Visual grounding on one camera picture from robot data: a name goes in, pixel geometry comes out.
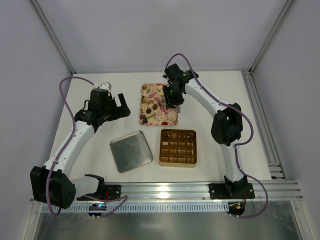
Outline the metal tongs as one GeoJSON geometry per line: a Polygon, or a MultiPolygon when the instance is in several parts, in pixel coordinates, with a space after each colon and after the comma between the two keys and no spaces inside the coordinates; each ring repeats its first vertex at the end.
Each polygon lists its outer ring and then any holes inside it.
{"type": "Polygon", "coordinates": [[[177,105],[171,105],[169,103],[166,102],[166,99],[164,97],[162,97],[158,102],[157,102],[160,106],[165,107],[165,109],[171,109],[174,110],[177,114],[179,114],[181,112],[181,108],[177,105]]]}

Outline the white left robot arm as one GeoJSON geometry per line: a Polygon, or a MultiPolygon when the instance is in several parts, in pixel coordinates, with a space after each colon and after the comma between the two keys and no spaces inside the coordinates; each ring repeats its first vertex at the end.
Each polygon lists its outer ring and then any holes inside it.
{"type": "Polygon", "coordinates": [[[105,122],[128,117],[131,113],[123,93],[117,105],[111,92],[94,88],[73,119],[72,129],[53,156],[42,167],[30,172],[33,198],[48,205],[67,209],[75,199],[106,197],[104,178],[94,174],[70,180],[72,168],[87,142],[105,122]]]}

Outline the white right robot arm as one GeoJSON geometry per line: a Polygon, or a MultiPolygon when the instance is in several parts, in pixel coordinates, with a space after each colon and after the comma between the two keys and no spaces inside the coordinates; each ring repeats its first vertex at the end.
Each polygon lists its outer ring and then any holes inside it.
{"type": "Polygon", "coordinates": [[[183,95],[186,94],[197,100],[213,118],[211,136],[221,147],[225,165],[224,184],[213,188],[213,193],[221,192],[220,199],[242,197],[248,178],[240,171],[240,160],[234,150],[243,131],[241,107],[237,103],[222,102],[201,82],[197,73],[182,71],[177,64],[166,67],[164,77],[167,79],[167,85],[163,87],[166,108],[178,108],[184,103],[183,95]]]}

